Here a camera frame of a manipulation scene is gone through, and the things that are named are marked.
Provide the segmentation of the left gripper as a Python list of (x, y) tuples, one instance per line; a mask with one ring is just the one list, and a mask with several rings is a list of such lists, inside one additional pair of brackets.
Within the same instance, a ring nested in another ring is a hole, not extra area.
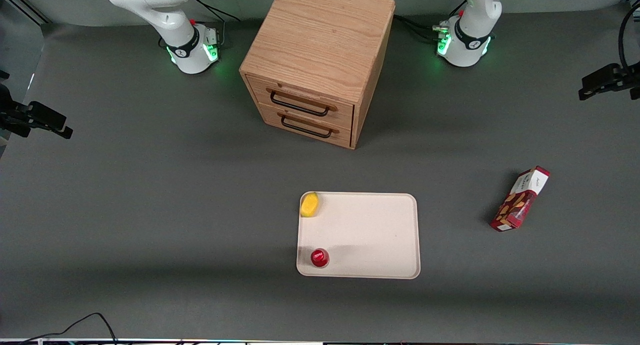
[(607, 92), (629, 90), (633, 101), (640, 99), (640, 63), (622, 67), (619, 64), (608, 64), (601, 69), (582, 78), (582, 88), (578, 90), (580, 101)]

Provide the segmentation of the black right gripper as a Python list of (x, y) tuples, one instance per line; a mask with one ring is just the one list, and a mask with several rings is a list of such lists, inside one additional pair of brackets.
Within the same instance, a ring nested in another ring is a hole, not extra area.
[(9, 74), (0, 71), (0, 128), (1, 134), (11, 133), (27, 138), (32, 129), (41, 129), (70, 139), (73, 129), (66, 126), (67, 117), (38, 101), (29, 102), (28, 115), (26, 106), (14, 101), (9, 88), (2, 82)]

